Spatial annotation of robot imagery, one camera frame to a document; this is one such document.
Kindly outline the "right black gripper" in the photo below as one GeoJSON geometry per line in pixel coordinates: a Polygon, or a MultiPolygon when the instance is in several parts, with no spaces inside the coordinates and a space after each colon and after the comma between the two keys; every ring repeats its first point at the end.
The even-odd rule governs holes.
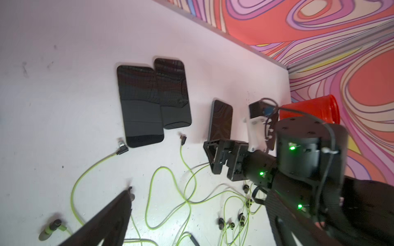
{"type": "Polygon", "coordinates": [[[231,181],[251,180],[257,186],[270,188],[277,172],[277,161],[263,151],[248,151],[248,143],[235,140],[212,140],[203,144],[211,172],[219,175],[228,167],[231,181]]]}

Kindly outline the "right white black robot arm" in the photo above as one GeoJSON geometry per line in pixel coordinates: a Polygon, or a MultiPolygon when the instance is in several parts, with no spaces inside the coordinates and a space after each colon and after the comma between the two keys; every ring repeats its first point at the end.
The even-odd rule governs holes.
{"type": "Polygon", "coordinates": [[[248,143],[217,139],[203,145],[211,170],[228,167],[232,181],[250,180],[278,246],[391,246],[394,188],[345,175],[348,133],[313,117],[276,124],[276,155],[248,143]]]}

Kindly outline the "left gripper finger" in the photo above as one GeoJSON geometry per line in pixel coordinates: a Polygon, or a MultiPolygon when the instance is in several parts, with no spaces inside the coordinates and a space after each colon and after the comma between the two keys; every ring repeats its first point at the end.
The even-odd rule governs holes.
{"type": "Polygon", "coordinates": [[[62,246],[121,246],[132,211],[129,191],[123,191],[94,218],[61,243],[62,246]]]}

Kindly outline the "black smartphone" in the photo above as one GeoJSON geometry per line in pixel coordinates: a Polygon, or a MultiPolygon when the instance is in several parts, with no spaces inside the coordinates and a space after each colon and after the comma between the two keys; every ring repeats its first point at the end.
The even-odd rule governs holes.
{"type": "Polygon", "coordinates": [[[189,127],[192,123],[185,66],[180,60],[154,61],[164,129],[189,127]]]}
{"type": "Polygon", "coordinates": [[[117,67],[126,143],[137,148],[164,139],[161,103],[155,71],[150,67],[117,67]]]}
{"type": "Polygon", "coordinates": [[[233,107],[218,99],[212,103],[208,140],[231,139],[233,107]]]}

